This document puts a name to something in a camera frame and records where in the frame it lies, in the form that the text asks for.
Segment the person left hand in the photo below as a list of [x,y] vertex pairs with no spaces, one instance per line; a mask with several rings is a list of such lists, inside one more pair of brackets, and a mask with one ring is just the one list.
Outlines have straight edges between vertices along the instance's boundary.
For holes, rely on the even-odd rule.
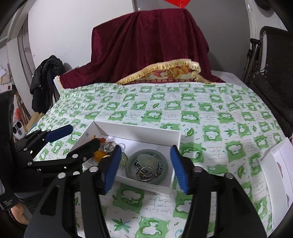
[[24,207],[21,203],[16,204],[10,210],[17,222],[23,225],[29,224],[29,220],[24,215]]

